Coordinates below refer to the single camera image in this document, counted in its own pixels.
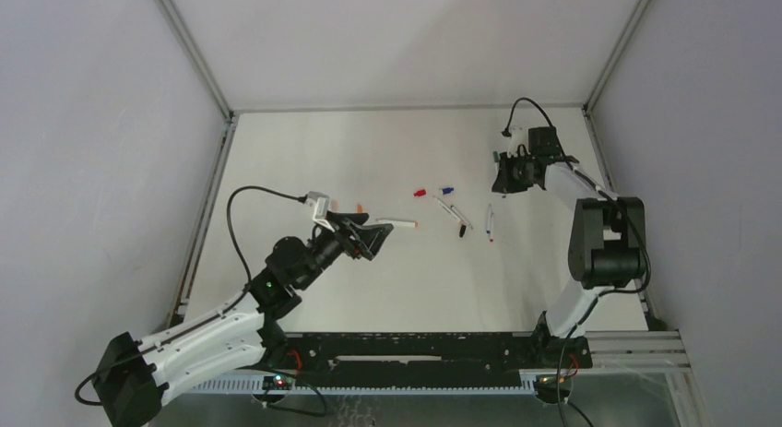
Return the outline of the white marker orange tip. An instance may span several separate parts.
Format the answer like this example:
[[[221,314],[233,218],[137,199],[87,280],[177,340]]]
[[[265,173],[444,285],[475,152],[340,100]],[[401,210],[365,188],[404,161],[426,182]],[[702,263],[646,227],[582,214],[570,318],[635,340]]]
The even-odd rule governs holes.
[[[377,219],[377,223],[379,224],[390,224],[395,227],[401,227],[401,228],[417,228],[419,226],[419,223],[415,220],[406,220],[406,219]]]

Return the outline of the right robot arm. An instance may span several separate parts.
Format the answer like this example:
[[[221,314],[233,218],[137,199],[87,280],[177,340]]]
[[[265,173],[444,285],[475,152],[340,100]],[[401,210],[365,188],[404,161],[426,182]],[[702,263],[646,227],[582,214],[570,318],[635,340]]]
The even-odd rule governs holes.
[[[555,127],[530,129],[527,143],[497,154],[494,162],[494,193],[518,194],[537,186],[573,213],[567,250],[570,279],[539,317],[534,335],[541,344],[582,336],[602,298],[648,287],[651,260],[643,201],[618,196],[589,176],[576,157],[565,153]]]

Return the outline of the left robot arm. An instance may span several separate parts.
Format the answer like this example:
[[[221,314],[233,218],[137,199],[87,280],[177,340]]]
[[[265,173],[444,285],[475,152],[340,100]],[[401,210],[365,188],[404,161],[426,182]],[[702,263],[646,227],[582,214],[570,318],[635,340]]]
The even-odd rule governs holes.
[[[394,227],[366,213],[326,215],[308,241],[278,240],[265,267],[225,303],[178,326],[140,339],[112,338],[89,383],[112,426],[143,426],[181,394],[214,377],[275,360],[287,350],[279,319],[346,255],[372,260]]]

